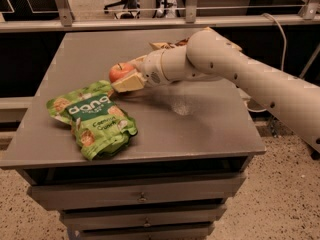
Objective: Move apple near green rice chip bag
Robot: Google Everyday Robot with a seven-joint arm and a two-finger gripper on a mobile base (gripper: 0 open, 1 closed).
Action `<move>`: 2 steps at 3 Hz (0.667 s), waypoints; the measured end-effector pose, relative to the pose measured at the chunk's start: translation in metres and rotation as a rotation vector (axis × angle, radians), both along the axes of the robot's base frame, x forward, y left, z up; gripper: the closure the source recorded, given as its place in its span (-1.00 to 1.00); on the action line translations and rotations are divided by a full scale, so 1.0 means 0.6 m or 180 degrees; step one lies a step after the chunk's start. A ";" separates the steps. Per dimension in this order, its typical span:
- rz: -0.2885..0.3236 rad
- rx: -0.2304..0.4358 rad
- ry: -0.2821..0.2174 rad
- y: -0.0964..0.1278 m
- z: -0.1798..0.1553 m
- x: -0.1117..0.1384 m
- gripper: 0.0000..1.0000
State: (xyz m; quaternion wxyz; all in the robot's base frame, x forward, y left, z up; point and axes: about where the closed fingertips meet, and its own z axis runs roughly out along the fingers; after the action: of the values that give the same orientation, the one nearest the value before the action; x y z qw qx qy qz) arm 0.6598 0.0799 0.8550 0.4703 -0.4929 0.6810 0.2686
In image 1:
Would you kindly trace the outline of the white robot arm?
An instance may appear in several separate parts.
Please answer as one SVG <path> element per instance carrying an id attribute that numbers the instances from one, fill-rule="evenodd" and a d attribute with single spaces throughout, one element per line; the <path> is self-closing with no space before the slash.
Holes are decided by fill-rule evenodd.
<path id="1" fill-rule="evenodd" d="M 112 83 L 116 92 L 222 77 L 320 152 L 320 87 L 244 55 L 232 41 L 205 28 L 180 46 L 157 49 L 130 62 Z"/>

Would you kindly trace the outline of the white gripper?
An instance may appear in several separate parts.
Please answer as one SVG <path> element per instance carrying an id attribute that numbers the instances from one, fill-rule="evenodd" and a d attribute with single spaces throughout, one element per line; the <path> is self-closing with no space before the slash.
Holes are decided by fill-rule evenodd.
<path id="1" fill-rule="evenodd" d="M 138 68 L 112 83 L 113 89 L 118 93 L 136 91 L 147 87 L 168 85 L 173 82 L 170 75 L 171 62 L 166 56 L 167 50 L 156 50 L 147 56 L 139 56 L 129 61 L 129 64 Z"/>

